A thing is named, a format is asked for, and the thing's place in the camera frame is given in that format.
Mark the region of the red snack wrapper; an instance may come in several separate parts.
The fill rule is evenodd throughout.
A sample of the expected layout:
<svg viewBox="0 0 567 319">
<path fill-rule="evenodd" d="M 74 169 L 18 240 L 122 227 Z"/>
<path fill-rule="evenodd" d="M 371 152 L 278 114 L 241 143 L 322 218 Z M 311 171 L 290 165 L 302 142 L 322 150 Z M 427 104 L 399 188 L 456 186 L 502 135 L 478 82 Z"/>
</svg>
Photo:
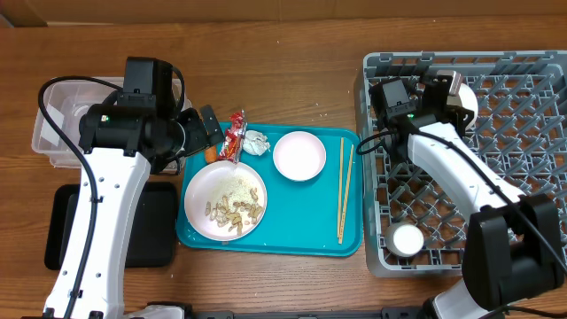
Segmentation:
<svg viewBox="0 0 567 319">
<path fill-rule="evenodd" d="M 230 127 L 225 129 L 225 140 L 221 146 L 218 159 L 238 163 L 243 150 L 245 132 L 247 129 L 245 111 L 241 110 L 238 113 L 233 113 L 229 119 Z"/>
</svg>

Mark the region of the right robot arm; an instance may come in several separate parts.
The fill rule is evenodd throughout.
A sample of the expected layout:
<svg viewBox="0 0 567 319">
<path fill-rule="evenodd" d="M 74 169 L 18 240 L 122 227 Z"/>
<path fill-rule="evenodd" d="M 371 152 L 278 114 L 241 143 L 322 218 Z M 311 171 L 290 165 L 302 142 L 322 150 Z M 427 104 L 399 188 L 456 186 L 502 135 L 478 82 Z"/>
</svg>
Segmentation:
<svg viewBox="0 0 567 319">
<path fill-rule="evenodd" d="M 462 278 L 424 302 L 419 318 L 502 318 L 518 301 L 563 286 L 558 209 L 545 194 L 526 195 L 463 142 L 478 100 L 459 75 L 424 75 L 423 91 L 400 77 L 369 88 L 374 135 L 397 161 L 423 169 L 463 215 Z"/>
</svg>

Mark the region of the rice pile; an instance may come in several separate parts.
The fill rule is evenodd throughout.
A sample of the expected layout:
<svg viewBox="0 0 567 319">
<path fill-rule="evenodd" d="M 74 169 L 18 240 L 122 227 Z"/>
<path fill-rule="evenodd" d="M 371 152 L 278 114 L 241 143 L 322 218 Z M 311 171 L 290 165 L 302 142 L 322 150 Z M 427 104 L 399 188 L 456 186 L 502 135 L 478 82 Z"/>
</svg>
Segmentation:
<svg viewBox="0 0 567 319">
<path fill-rule="evenodd" d="M 212 206 L 234 206 L 234 202 L 265 206 L 264 190 L 258 180 L 251 175 L 232 175 L 222 177 L 213 187 L 208 201 Z"/>
</svg>

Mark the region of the crumpled white tissue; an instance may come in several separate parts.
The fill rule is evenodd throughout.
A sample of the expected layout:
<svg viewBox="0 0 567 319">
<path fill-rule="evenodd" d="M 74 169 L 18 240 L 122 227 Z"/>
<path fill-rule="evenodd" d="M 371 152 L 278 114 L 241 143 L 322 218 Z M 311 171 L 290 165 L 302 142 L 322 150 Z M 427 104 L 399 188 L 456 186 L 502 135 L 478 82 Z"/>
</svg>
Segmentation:
<svg viewBox="0 0 567 319">
<path fill-rule="evenodd" d="M 270 150 L 268 138 L 256 130 L 247 130 L 243 150 L 253 156 L 261 156 Z"/>
</svg>

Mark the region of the peanuts pile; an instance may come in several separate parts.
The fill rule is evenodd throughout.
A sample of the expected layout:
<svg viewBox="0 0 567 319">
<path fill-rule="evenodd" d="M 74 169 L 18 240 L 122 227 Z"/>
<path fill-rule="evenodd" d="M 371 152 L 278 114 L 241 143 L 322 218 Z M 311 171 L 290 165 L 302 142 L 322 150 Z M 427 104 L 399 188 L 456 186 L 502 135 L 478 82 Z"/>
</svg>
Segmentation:
<svg viewBox="0 0 567 319">
<path fill-rule="evenodd" d="M 243 236 L 260 222 L 265 211 L 265 199 L 256 187 L 222 191 L 207 201 L 204 214 L 218 229 L 230 235 Z"/>
</svg>

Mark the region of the black tray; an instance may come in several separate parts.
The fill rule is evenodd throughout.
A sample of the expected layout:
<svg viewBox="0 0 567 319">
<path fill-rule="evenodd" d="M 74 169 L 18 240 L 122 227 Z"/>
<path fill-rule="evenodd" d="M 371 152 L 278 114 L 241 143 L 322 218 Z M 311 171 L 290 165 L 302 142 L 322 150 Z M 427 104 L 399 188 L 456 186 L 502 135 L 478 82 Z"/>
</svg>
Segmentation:
<svg viewBox="0 0 567 319">
<path fill-rule="evenodd" d="M 79 186 L 66 184 L 54 195 L 44 265 L 61 269 L 74 214 Z M 172 183 L 148 182 L 141 194 L 128 244 L 126 268 L 158 268 L 168 265 L 175 254 L 175 224 L 178 196 Z"/>
</svg>

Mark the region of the white cup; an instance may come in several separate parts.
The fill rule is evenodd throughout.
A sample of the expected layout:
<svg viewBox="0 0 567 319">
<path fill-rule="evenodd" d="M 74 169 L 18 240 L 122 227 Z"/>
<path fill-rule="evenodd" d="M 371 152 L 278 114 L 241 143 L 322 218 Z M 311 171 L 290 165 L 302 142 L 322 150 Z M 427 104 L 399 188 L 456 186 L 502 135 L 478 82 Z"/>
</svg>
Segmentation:
<svg viewBox="0 0 567 319">
<path fill-rule="evenodd" d="M 397 222 L 390 225 L 385 232 L 384 242 L 390 253 L 402 258 L 418 254 L 424 245 L 424 236 L 415 225 Z"/>
</svg>

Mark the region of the clear plastic bin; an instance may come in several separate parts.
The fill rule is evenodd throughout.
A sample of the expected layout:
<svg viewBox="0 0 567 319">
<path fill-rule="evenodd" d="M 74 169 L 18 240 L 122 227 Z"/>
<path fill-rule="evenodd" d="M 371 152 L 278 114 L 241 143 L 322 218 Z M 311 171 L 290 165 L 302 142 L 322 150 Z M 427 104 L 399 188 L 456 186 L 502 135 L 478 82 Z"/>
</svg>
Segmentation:
<svg viewBox="0 0 567 319">
<path fill-rule="evenodd" d="M 79 123 L 82 116 L 94 104 L 101 103 L 113 92 L 115 85 L 122 86 L 121 77 L 104 77 L 105 86 L 89 81 L 65 81 L 52 84 L 44 92 L 45 109 L 58 128 L 74 143 L 80 139 Z M 58 168 L 81 168 L 82 164 L 39 112 L 31 143 L 34 152 L 46 155 Z"/>
</svg>

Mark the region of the wooden chopstick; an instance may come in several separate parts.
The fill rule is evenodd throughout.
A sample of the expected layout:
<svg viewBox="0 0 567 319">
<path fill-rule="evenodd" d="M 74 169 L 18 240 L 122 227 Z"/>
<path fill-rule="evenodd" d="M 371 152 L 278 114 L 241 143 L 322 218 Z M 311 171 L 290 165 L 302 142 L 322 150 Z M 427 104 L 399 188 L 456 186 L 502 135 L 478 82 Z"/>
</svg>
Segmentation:
<svg viewBox="0 0 567 319">
<path fill-rule="evenodd" d="M 342 219 L 342 186 L 343 186 L 343 169 L 344 169 L 344 138 L 340 138 L 339 146 L 339 177 L 338 177 L 338 212 L 337 212 L 337 238 L 338 242 L 340 240 L 340 229 L 341 229 L 341 219 Z"/>
<path fill-rule="evenodd" d="M 345 227 L 346 227 L 346 215 L 347 215 L 347 207 L 348 207 L 348 199 L 349 199 L 349 192 L 350 192 L 350 184 L 351 184 L 351 176 L 352 176 L 352 167 L 353 167 L 353 159 L 354 159 L 354 145 L 351 145 L 350 156 L 349 156 L 349 163 L 347 168 L 347 175 L 346 175 L 346 185 L 345 191 L 343 192 L 344 198 L 342 200 L 342 211 L 341 211 L 341 220 L 339 224 L 339 235 L 338 235 L 338 243 L 340 245 L 344 242 L 345 236 Z"/>
</svg>

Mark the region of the pink plate with food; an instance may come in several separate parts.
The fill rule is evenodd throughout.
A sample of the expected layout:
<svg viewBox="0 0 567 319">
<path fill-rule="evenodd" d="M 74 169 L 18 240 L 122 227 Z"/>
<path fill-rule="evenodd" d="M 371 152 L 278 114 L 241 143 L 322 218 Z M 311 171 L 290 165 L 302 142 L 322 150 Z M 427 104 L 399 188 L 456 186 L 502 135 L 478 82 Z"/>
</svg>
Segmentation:
<svg viewBox="0 0 567 319">
<path fill-rule="evenodd" d="M 185 215 L 201 236 L 228 242 L 250 234 L 261 222 L 268 193 L 260 175 L 227 160 L 200 169 L 185 189 Z"/>
</svg>

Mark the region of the orange carrot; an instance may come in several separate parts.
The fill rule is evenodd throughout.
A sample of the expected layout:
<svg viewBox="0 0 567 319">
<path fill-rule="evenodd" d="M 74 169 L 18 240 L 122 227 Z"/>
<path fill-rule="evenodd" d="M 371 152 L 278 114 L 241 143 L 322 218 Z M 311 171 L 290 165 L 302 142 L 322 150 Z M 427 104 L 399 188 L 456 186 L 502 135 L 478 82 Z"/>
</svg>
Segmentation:
<svg viewBox="0 0 567 319">
<path fill-rule="evenodd" d="M 214 111 L 212 108 L 206 109 L 204 117 L 204 123 L 210 138 L 214 138 L 214 135 L 217 133 L 217 125 L 218 122 L 214 117 Z M 217 152 L 216 149 L 213 147 L 213 143 L 210 142 L 210 146 L 205 149 L 205 160 L 207 164 L 214 163 L 217 160 Z"/>
</svg>

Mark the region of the grey dishwasher rack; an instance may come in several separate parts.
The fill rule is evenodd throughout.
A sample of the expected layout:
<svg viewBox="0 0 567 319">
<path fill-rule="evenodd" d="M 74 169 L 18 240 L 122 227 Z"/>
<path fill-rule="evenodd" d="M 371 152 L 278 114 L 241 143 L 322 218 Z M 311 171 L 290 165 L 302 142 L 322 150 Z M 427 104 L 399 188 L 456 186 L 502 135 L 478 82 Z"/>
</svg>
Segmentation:
<svg viewBox="0 0 567 319">
<path fill-rule="evenodd" d="M 563 51 L 370 53 L 354 90 L 371 273 L 457 275 L 470 217 L 530 199 L 565 241 Z"/>
</svg>

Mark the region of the white bowl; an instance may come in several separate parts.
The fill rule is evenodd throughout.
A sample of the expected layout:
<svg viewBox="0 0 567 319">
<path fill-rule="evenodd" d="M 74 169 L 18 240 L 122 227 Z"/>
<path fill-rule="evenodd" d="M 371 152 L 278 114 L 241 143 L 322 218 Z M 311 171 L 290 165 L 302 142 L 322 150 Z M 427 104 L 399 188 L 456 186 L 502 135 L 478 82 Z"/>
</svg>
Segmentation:
<svg viewBox="0 0 567 319">
<path fill-rule="evenodd" d="M 453 104 L 458 105 L 468 111 L 472 111 L 472 115 L 465 117 L 465 129 L 471 129 L 478 118 L 478 100 L 475 92 L 465 83 L 460 85 L 458 95 L 452 97 Z"/>
</svg>

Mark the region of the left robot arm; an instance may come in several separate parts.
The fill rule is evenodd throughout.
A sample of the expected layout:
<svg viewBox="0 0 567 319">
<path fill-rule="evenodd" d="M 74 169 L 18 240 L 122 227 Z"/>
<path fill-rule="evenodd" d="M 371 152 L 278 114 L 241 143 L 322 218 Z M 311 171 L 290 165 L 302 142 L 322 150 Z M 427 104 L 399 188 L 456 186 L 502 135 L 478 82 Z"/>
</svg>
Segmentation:
<svg viewBox="0 0 567 319">
<path fill-rule="evenodd" d="M 121 318 L 123 284 L 132 225 L 150 175 L 169 163 L 224 140 L 211 106 L 185 108 L 173 79 L 181 71 L 157 58 L 129 57 L 122 85 L 81 117 L 77 144 L 49 115 L 43 118 L 82 165 L 79 198 L 57 281 L 45 301 L 44 318 Z"/>
</svg>

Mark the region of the teal serving tray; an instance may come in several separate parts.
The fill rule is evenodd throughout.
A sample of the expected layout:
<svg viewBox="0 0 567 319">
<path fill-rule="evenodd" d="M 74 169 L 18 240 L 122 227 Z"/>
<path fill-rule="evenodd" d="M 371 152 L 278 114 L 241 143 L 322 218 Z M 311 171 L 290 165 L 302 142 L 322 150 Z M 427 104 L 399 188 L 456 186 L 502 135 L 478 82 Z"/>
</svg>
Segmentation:
<svg viewBox="0 0 567 319">
<path fill-rule="evenodd" d="M 206 166 L 205 155 L 199 153 L 185 160 L 181 203 L 176 222 L 176 234 L 184 245 L 192 248 L 229 250 L 248 253 L 280 253 L 347 257 L 355 253 L 363 237 L 362 160 L 349 162 L 350 149 L 359 137 L 343 128 L 297 127 L 251 124 L 249 129 L 265 135 L 275 145 L 285 134 L 306 131 L 323 143 L 327 159 L 322 172 L 306 182 L 293 182 L 276 170 L 273 153 L 261 156 L 243 154 L 241 161 L 253 168 L 267 186 L 267 211 L 250 234 L 231 241 L 217 241 L 198 233 L 190 222 L 185 198 L 190 180 Z M 344 145 L 344 173 L 351 175 L 348 186 L 344 236 L 337 238 L 339 146 Z"/>
</svg>

